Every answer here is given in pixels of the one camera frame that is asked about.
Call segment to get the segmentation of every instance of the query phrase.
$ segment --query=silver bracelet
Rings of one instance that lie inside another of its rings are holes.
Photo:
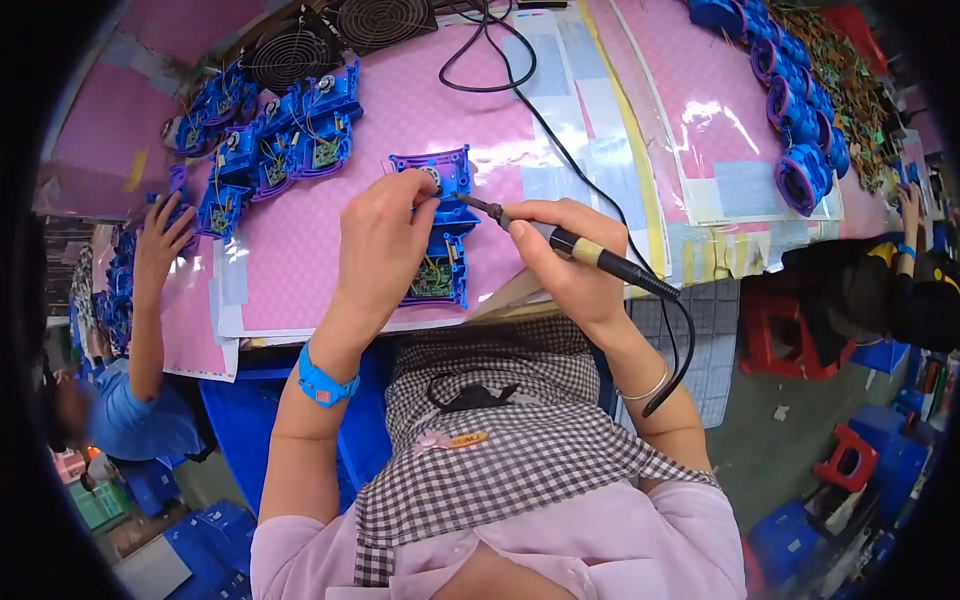
[[[614,387],[614,389],[616,390],[616,394],[620,396],[620,398],[623,400],[629,400],[629,401],[643,400],[644,398],[648,398],[660,390],[660,387],[663,386],[663,382],[666,381],[666,376],[669,373],[670,373],[670,366],[667,365],[666,359],[664,359],[663,360],[663,377],[660,378],[660,383],[655,385],[653,390],[650,390],[643,396],[624,396],[623,392],[620,392],[619,388]]]

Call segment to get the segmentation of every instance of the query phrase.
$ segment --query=blue shirt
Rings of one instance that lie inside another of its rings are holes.
[[[203,451],[193,413],[170,385],[163,384],[149,402],[133,397],[127,359],[110,364],[94,386],[87,435],[108,456],[146,461]]]

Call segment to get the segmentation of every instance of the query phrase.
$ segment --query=fan grille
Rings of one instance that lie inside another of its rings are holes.
[[[357,54],[437,31],[429,0],[344,0],[331,11],[337,31]]]
[[[257,48],[249,65],[253,77],[276,95],[303,77],[321,77],[340,66],[340,54],[314,32],[297,28],[269,39]]]

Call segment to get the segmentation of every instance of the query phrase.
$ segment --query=cooling fan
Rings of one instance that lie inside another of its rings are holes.
[[[344,64],[343,44],[315,12],[301,7],[295,18],[263,34],[251,52],[244,51],[242,68],[277,96],[304,77],[320,78]]]
[[[333,0],[323,15],[361,57],[437,31],[430,0]]]

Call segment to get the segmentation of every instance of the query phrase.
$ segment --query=black cable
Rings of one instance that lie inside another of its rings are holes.
[[[580,169],[580,166],[577,165],[577,161],[573,159],[573,156],[570,155],[570,152],[566,149],[564,144],[560,141],[560,138],[557,137],[557,135],[550,128],[549,124],[547,124],[546,119],[543,118],[543,115],[540,114],[537,108],[534,107],[533,103],[531,103],[530,100],[526,96],[524,96],[523,93],[520,91],[519,87],[523,83],[528,81],[531,77],[533,77],[534,70],[537,67],[537,53],[534,50],[533,46],[530,44],[530,42],[527,40],[527,38],[524,37],[520,32],[514,29],[513,26],[511,26],[509,23],[507,23],[504,20],[513,10],[514,1],[508,0],[507,11],[504,13],[502,17],[498,17],[491,14],[490,0],[480,0],[480,2],[481,2],[481,8],[477,8],[477,0],[469,0],[469,3],[481,13],[483,20],[474,19],[472,17],[469,17],[465,14],[460,13],[461,16],[463,16],[467,20],[470,20],[474,23],[478,23],[479,26],[477,27],[477,30],[476,32],[474,32],[473,36],[471,36],[470,39],[467,40],[467,43],[465,43],[463,47],[461,47],[453,55],[453,57],[451,57],[450,60],[448,60],[446,64],[444,64],[444,66],[441,68],[440,74],[439,74],[441,83],[452,89],[458,89],[461,91],[468,91],[468,92],[479,92],[479,93],[505,91],[507,89],[511,89],[516,94],[517,98],[519,98],[520,101],[523,102],[523,104],[534,115],[534,117],[540,123],[540,126],[543,128],[544,132],[546,132],[547,136],[553,142],[554,146],[564,156],[567,164],[570,166],[573,172],[577,175],[577,177],[581,181],[583,181],[587,185],[587,187],[589,187],[601,198],[609,202],[611,206],[613,206],[614,210],[616,210],[617,216],[620,219],[620,222],[623,223],[624,227],[628,228],[627,242],[630,246],[630,249],[634,251],[634,253],[636,254],[636,257],[639,259],[640,264],[643,266],[643,268],[649,271],[650,273],[653,273],[654,270],[643,258],[643,254],[640,253],[639,249],[636,247],[636,244],[634,243],[633,237],[629,234],[627,217],[624,214],[623,209],[613,198],[611,198],[606,192],[604,192],[595,183],[593,183],[593,181],[590,180],[590,178],[587,177],[587,175]],[[513,74],[513,70],[510,67],[510,60],[507,59],[507,55],[504,54],[503,50],[496,43],[494,43],[493,39],[490,37],[490,31],[489,31],[488,25],[490,25],[491,23],[499,25],[500,27],[504,28],[505,30],[513,34],[520,41],[520,43],[522,43],[526,47],[527,52],[530,54],[530,63],[531,63],[530,71],[527,72],[526,75],[524,75],[520,81],[517,81],[517,82],[514,81],[514,74]],[[492,48],[496,51],[496,53],[500,55],[500,58],[503,59],[504,65],[507,68],[507,78],[509,83],[506,85],[500,85],[497,87],[466,87],[462,85],[452,84],[446,79],[446,77],[444,77],[445,70],[449,67],[450,64],[452,64],[454,61],[460,58],[469,49],[470,46],[473,45],[473,43],[480,37],[481,33],[486,36],[487,42],[490,44],[490,46],[492,46]],[[670,378],[669,382],[667,382],[666,386],[664,386],[663,389],[660,390],[657,396],[654,397],[654,399],[651,400],[644,407],[642,412],[642,416],[644,418],[649,417],[650,415],[653,414],[654,411],[660,408],[660,406],[666,401],[666,399],[670,397],[673,391],[677,389],[677,386],[680,385],[680,382],[684,378],[684,375],[686,375],[686,371],[689,369],[690,363],[693,361],[693,350],[694,350],[695,337],[696,337],[693,317],[692,315],[690,315],[689,310],[687,310],[687,308],[680,302],[679,298],[671,299],[671,300],[674,301],[677,304],[677,306],[680,307],[680,310],[686,319],[687,330],[689,335],[689,346],[687,347],[687,350],[686,350],[686,358],[684,360],[684,363],[674,371],[673,376]],[[666,302],[664,298],[660,298],[660,310],[662,311],[663,318],[666,320],[667,333],[669,334],[670,342],[673,345],[673,356],[674,356],[673,364],[674,364],[674,367],[676,368],[680,364],[680,360],[679,360],[680,356],[677,349],[677,339],[674,336],[673,327],[670,324],[670,317],[666,311]]]

